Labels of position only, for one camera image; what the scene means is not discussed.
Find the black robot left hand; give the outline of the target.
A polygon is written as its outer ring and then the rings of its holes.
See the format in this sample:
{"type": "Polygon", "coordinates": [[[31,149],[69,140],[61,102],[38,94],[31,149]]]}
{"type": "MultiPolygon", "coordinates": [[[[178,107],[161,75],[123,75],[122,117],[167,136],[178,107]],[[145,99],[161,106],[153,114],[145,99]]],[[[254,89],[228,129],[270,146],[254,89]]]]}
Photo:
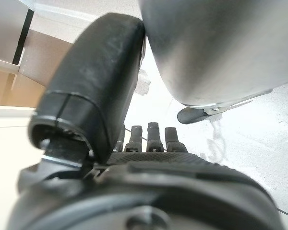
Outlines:
{"type": "Polygon", "coordinates": [[[20,171],[9,230],[282,230],[252,178],[191,154],[176,129],[123,123],[143,59],[145,30],[108,13],[78,37],[34,111],[28,138],[44,151],[20,171]]]}

